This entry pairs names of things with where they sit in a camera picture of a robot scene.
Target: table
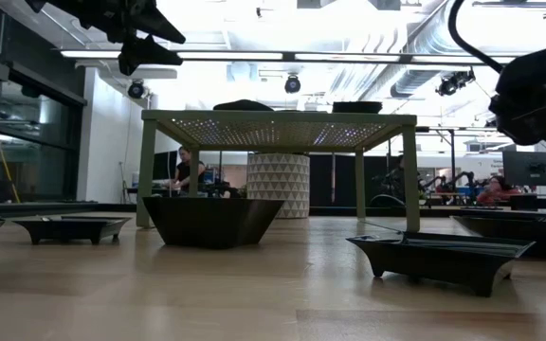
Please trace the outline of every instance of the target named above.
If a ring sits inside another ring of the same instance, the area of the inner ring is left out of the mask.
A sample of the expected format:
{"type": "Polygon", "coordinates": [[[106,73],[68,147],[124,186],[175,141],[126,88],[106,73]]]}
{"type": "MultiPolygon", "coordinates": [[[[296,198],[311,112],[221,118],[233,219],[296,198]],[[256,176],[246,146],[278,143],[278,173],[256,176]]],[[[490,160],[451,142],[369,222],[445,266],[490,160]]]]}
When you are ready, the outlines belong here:
{"type": "MultiPolygon", "coordinates": [[[[142,203],[151,195],[155,132],[191,149],[190,197],[197,196],[201,151],[355,153],[357,218],[366,218],[364,152],[388,139],[404,139],[404,176],[417,178],[416,116],[253,111],[144,110],[136,224],[150,227],[142,203]]],[[[408,231],[420,228],[418,187],[405,181],[408,231]]]]}

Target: computer monitor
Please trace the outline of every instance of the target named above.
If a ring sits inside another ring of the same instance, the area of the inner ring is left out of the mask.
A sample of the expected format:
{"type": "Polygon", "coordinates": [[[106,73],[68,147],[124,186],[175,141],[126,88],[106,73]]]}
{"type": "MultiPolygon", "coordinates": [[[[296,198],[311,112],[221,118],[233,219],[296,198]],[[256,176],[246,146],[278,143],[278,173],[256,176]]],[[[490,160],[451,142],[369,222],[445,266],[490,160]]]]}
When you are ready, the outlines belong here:
{"type": "Polygon", "coordinates": [[[153,160],[153,180],[168,180],[176,174],[176,152],[156,153],[153,160]]]}
{"type": "Polygon", "coordinates": [[[546,186],[546,153],[502,152],[507,184],[546,186]]]}

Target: spotlight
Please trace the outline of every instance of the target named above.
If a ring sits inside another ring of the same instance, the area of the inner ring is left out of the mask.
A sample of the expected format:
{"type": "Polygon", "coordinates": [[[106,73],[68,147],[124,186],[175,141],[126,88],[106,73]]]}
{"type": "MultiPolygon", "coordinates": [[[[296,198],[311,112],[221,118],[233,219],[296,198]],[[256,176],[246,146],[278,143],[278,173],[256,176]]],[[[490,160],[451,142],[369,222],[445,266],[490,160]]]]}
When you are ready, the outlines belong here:
{"type": "Polygon", "coordinates": [[[149,96],[149,89],[144,86],[144,80],[133,80],[128,88],[128,96],[132,99],[144,99],[149,96]]]}
{"type": "Polygon", "coordinates": [[[451,76],[442,78],[442,83],[435,89],[435,92],[440,96],[452,96],[459,89],[466,87],[468,83],[474,80],[475,73],[473,72],[473,67],[469,71],[454,72],[451,76]]]}
{"type": "Polygon", "coordinates": [[[288,80],[285,81],[285,92],[287,94],[296,94],[300,91],[300,81],[299,76],[297,75],[290,75],[288,76],[288,80]]]}

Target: wooden table surface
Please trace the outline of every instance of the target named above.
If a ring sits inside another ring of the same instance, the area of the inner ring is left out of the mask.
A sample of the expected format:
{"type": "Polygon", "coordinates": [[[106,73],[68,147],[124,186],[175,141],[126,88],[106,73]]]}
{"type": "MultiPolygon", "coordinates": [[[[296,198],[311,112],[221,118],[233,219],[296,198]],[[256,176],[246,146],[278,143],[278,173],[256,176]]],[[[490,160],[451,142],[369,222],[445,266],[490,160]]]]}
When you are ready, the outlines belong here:
{"type": "MultiPolygon", "coordinates": [[[[449,219],[422,227],[464,234],[449,219]]],[[[355,218],[276,221],[258,246],[209,251],[166,247],[134,221],[118,244],[32,246],[9,223],[0,341],[546,340],[546,261],[519,261],[491,298],[391,273],[374,279],[344,238],[375,230],[355,218]]]]}

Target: person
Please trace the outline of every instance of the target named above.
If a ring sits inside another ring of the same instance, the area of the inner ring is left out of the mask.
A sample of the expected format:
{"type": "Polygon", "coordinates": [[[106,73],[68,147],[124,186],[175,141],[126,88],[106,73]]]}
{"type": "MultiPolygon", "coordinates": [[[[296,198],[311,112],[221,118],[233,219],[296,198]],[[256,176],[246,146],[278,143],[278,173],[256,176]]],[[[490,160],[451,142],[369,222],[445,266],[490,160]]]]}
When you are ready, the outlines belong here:
{"type": "MultiPolygon", "coordinates": [[[[180,189],[185,192],[189,192],[190,184],[190,175],[191,175],[191,151],[183,146],[178,149],[178,154],[180,155],[180,163],[176,166],[176,174],[172,180],[171,186],[172,189],[180,189]]],[[[204,183],[204,172],[206,171],[206,165],[203,162],[199,161],[199,178],[197,179],[198,184],[204,183]]]]}
{"type": "Polygon", "coordinates": [[[519,190],[508,185],[504,176],[495,175],[490,178],[488,186],[478,195],[478,203],[482,205],[494,205],[499,201],[509,201],[513,194],[519,194],[519,190]]]}

